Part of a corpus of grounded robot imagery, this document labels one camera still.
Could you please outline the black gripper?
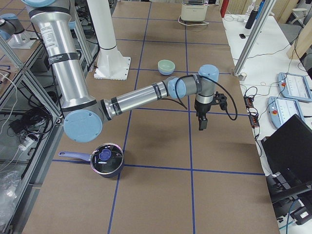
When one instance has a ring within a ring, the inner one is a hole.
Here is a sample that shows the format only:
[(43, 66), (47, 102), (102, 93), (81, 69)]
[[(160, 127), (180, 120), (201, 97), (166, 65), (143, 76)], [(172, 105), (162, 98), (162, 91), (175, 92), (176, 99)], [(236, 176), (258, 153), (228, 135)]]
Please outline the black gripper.
[(201, 103), (201, 102), (195, 100), (196, 116), (198, 117), (198, 122), (199, 122), (198, 129), (200, 131), (203, 131), (207, 128), (208, 119), (206, 117), (206, 113), (210, 111), (212, 105), (213, 105), (212, 102)]

